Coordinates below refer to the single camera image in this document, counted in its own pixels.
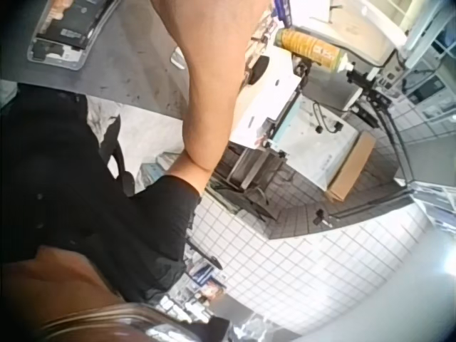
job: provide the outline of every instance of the black sleeve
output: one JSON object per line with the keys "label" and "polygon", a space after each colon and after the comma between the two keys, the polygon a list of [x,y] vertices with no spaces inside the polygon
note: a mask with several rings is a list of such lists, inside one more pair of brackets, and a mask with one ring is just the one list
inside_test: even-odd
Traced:
{"label": "black sleeve", "polygon": [[200,203],[198,191],[184,180],[166,175],[131,200],[150,223],[148,244],[171,260],[181,260],[185,232]]}

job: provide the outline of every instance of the skin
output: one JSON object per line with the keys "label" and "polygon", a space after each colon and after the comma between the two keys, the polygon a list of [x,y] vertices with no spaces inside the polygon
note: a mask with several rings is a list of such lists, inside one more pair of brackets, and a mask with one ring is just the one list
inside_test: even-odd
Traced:
{"label": "skin", "polygon": [[[190,72],[190,102],[182,131],[185,150],[168,174],[203,193],[231,133],[247,43],[270,1],[151,2],[182,49]],[[4,265],[2,271],[4,295],[31,328],[123,302],[78,253],[42,246],[34,260]]]}

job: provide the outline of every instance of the black wire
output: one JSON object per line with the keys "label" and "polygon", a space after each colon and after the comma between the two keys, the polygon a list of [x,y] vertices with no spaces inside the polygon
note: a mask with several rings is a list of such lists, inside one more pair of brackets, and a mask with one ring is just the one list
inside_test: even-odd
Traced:
{"label": "black wire", "polygon": [[321,107],[320,107],[320,103],[314,101],[312,103],[312,109],[313,109],[313,114],[315,115],[315,117],[317,118],[317,121],[318,121],[318,124],[320,125],[320,120],[318,119],[318,115],[316,113],[316,110],[315,108],[318,108],[318,112],[320,113],[320,116],[321,116],[321,121],[323,122],[324,126],[325,126],[325,129],[330,132],[331,134],[336,134],[338,131],[336,129],[334,130],[330,130],[326,124],[326,121],[325,121],[325,117],[323,116],[323,113],[321,112]]}
{"label": "black wire", "polygon": [[408,184],[407,177],[406,177],[406,174],[405,174],[404,166],[402,165],[402,162],[400,161],[398,147],[396,146],[396,143],[394,141],[394,136],[391,133],[389,127],[386,125],[386,122],[385,122],[385,119],[383,118],[382,113],[380,113],[380,111],[377,111],[374,107],[373,107],[373,109],[374,109],[375,113],[377,114],[381,125],[383,126],[383,129],[384,129],[384,131],[386,133],[386,136],[388,137],[388,140],[390,141],[391,146],[393,146],[394,154],[396,155],[396,159],[398,160],[400,171],[404,175],[405,185],[407,185]]}
{"label": "black wire", "polygon": [[328,104],[326,104],[326,103],[323,103],[323,102],[320,102],[320,101],[316,101],[316,100],[314,100],[313,98],[308,97],[306,94],[304,94],[304,92],[302,92],[301,94],[302,94],[302,96],[304,96],[305,98],[308,98],[310,101],[317,102],[317,103],[319,103],[320,105],[322,105],[323,107],[327,107],[327,108],[330,108],[330,109],[334,109],[334,110],[336,110],[336,111],[338,111],[338,112],[340,112],[340,113],[348,113],[348,112],[351,111],[351,110],[342,110],[342,109],[340,109],[340,108],[334,107],[333,105],[328,105]]}

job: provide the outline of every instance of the white wall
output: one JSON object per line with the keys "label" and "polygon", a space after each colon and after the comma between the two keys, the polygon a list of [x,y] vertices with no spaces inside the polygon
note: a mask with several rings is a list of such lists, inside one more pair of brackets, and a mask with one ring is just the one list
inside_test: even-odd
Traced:
{"label": "white wall", "polygon": [[455,253],[455,240],[431,229],[377,293],[295,342],[440,341],[456,322],[456,278],[445,271]]}

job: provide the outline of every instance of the cable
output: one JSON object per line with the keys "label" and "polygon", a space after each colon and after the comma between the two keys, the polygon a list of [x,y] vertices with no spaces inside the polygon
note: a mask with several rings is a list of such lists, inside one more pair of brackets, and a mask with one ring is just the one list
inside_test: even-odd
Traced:
{"label": "cable", "polygon": [[337,110],[338,112],[340,113],[348,113],[348,112],[351,112],[351,110],[342,110],[340,108],[337,108],[337,107],[334,107],[333,105],[328,105],[326,103],[323,103],[323,102],[320,102],[320,101],[316,101],[314,100],[313,98],[310,98],[308,97],[306,94],[304,94],[304,92],[301,92],[301,95],[304,96],[305,98],[308,98],[310,101],[312,102],[316,102],[320,105],[322,105],[323,107],[327,107],[327,108],[330,108],[330,109],[333,109],[333,110]]}
{"label": "cable", "polygon": [[318,115],[317,115],[317,112],[316,112],[316,108],[318,108],[318,113],[320,114],[321,116],[321,121],[323,122],[324,126],[325,126],[325,129],[330,132],[331,134],[336,134],[337,132],[339,132],[342,127],[343,127],[343,124],[341,124],[340,122],[336,121],[336,124],[334,125],[334,130],[330,130],[326,124],[326,121],[325,121],[325,117],[323,116],[322,112],[321,112],[321,107],[320,107],[320,103],[314,101],[312,103],[312,109],[313,109],[313,114],[315,115],[317,121],[318,121],[318,124],[319,126],[321,127],[320,125],[320,120],[318,119]]}
{"label": "cable", "polygon": [[378,119],[380,120],[380,123],[383,126],[383,129],[384,129],[384,131],[386,133],[386,136],[388,137],[388,140],[390,141],[391,146],[393,146],[394,154],[396,155],[396,158],[398,159],[398,164],[399,164],[400,171],[404,175],[405,185],[407,185],[408,181],[407,181],[407,177],[405,176],[404,166],[402,165],[402,162],[400,161],[398,147],[396,146],[396,143],[394,141],[393,134],[391,134],[390,129],[386,125],[385,118],[383,117],[382,113],[380,113],[380,111],[377,111],[375,108],[373,108],[373,109],[374,109],[375,113],[377,114]]}

